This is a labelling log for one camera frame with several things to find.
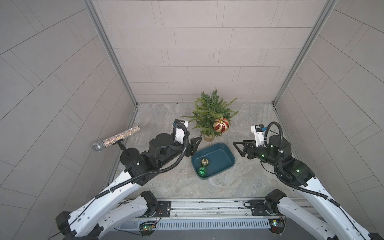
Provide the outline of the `small gold ball ornament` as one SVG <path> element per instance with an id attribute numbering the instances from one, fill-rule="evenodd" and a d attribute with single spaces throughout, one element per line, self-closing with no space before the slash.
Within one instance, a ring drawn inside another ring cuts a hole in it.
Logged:
<path id="1" fill-rule="evenodd" d="M 206 167 L 209 166 L 209 164 L 210 164 L 210 162 L 209 162 L 208 159 L 202 159 L 202 160 L 201 160 L 201 166 L 202 166 L 202 167 L 206 168 Z"/>

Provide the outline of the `red gold striped ornament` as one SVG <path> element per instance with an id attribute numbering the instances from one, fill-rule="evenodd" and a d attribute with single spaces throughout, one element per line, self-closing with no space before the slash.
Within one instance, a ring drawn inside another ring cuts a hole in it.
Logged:
<path id="1" fill-rule="evenodd" d="M 213 128 L 217 133 L 224 133 L 230 127 L 230 122 L 225 118 L 215 119 Z"/>

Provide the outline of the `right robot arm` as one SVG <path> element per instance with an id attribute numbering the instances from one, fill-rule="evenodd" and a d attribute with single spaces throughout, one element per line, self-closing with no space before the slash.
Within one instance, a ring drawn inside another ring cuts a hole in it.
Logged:
<path id="1" fill-rule="evenodd" d="M 321 215 L 320 218 L 298 206 L 285 193 L 273 190 L 266 196 L 270 214 L 282 214 L 300 225 L 318 240 L 380 240 L 354 220 L 323 187 L 315 173 L 292 155 L 292 146 L 285 138 L 271 136 L 267 144 L 255 140 L 234 142 L 242 157 L 259 159 L 274 169 L 275 176 L 286 186 L 299 191 Z"/>

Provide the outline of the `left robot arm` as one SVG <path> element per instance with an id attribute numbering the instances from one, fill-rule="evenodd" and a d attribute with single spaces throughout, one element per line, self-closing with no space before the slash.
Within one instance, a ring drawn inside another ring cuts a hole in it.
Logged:
<path id="1" fill-rule="evenodd" d="M 183 157 L 193 156 L 201 141 L 202 137 L 190 139 L 189 133 L 177 129 L 157 135 L 148 151 L 126 149 L 121 155 L 126 168 L 109 186 L 79 209 L 56 217 L 59 233 L 65 240 L 99 240 L 129 219 L 152 216 L 158 200 L 151 191 L 125 205 L 124 199 L 157 175 L 174 169 Z"/>

